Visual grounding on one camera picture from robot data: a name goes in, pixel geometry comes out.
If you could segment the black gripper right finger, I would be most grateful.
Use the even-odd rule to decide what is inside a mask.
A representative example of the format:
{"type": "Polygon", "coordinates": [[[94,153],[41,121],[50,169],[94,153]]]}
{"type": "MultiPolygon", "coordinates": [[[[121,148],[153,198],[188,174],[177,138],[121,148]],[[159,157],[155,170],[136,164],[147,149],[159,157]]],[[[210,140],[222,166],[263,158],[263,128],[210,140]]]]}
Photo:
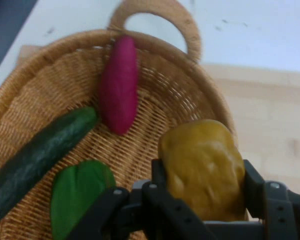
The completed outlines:
{"type": "Polygon", "coordinates": [[[244,161],[245,207],[253,218],[263,220],[265,240],[300,240],[300,194],[284,183],[264,180],[244,161]]]}

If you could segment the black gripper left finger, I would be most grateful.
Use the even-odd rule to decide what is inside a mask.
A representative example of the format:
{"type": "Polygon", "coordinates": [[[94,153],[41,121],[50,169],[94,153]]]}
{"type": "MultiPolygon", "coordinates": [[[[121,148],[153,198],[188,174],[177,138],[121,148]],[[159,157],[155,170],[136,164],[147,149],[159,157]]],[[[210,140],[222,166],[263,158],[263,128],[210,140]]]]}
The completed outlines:
{"type": "Polygon", "coordinates": [[[148,240],[215,240],[216,236],[166,189],[163,161],[151,162],[151,180],[140,189],[106,189],[66,237],[68,240],[126,240],[143,231],[148,240]]]}

